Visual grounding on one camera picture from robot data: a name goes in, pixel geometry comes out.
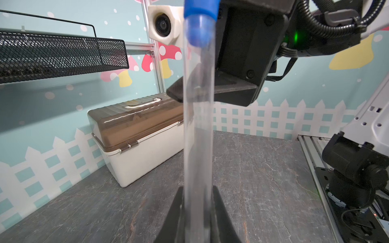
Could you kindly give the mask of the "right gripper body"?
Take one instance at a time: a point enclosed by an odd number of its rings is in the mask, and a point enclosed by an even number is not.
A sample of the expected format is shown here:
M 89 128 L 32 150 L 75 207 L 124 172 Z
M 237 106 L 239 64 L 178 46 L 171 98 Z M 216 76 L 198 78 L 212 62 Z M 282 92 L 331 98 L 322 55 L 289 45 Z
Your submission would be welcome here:
M 332 55 L 360 42 L 362 1 L 221 1 L 216 22 L 215 83 L 259 88 L 277 82 L 277 60 Z

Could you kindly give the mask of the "blue stopper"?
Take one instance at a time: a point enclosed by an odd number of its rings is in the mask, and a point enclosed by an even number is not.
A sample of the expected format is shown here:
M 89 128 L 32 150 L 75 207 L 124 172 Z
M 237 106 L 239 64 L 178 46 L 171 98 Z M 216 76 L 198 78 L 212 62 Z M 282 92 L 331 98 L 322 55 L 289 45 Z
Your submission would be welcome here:
M 185 37 L 197 48 L 204 48 L 215 38 L 220 1 L 184 1 Z

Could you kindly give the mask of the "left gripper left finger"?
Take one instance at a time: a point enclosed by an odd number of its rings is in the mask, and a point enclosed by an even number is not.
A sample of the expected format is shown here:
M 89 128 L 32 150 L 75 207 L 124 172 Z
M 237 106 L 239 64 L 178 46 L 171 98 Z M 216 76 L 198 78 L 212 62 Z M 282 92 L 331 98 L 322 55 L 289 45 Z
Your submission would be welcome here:
M 165 221 L 154 240 L 154 243 L 181 243 L 180 238 L 180 220 L 183 216 L 183 186 L 180 186 L 174 196 L 173 202 L 166 215 Z

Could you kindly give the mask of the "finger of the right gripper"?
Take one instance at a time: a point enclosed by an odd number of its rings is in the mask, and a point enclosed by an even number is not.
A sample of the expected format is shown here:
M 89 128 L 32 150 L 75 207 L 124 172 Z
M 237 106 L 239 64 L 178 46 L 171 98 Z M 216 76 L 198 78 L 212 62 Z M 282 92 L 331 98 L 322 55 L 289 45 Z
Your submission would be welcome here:
M 247 107 L 258 95 L 258 86 L 221 71 L 216 71 L 214 101 Z M 183 103 L 183 78 L 179 78 L 167 89 L 167 95 Z

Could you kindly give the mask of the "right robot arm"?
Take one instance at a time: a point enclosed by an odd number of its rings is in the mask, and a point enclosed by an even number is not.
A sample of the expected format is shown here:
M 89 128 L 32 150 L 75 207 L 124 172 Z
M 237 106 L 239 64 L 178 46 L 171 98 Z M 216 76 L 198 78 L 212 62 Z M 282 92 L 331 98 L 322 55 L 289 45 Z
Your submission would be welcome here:
M 215 101 L 248 106 L 265 81 L 278 82 L 277 60 L 333 54 L 358 44 L 377 18 L 388 16 L 385 1 L 186 1 L 184 6 L 151 6 L 153 34 L 183 50 L 184 75 L 167 94 L 184 106 L 185 209 L 210 210 L 212 113 Z M 323 151 L 335 170 L 329 195 L 340 206 L 365 208 L 387 184 L 389 85 Z

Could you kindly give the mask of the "clear test tube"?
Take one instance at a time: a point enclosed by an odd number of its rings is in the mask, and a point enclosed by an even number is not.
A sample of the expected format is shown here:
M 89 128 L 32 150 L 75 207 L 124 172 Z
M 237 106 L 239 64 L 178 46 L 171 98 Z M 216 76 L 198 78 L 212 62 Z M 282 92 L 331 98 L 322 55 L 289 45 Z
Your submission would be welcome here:
M 211 241 L 215 38 L 192 46 L 184 29 L 184 241 Z

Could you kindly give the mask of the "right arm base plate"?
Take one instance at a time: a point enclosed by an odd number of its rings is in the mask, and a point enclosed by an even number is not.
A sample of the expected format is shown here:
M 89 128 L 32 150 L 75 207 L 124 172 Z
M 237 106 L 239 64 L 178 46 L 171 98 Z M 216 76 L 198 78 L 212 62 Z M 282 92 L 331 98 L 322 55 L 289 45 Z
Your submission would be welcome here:
M 387 243 L 389 235 L 370 208 L 351 210 L 328 195 L 333 172 L 316 167 L 315 183 L 337 243 Z

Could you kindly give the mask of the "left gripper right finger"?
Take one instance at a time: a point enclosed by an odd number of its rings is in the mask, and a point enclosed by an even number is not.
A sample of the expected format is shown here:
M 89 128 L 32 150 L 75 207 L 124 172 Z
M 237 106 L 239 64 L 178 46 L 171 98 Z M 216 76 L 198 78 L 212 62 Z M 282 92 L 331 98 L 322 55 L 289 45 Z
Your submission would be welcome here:
M 217 186 L 212 188 L 211 242 L 241 243 Z

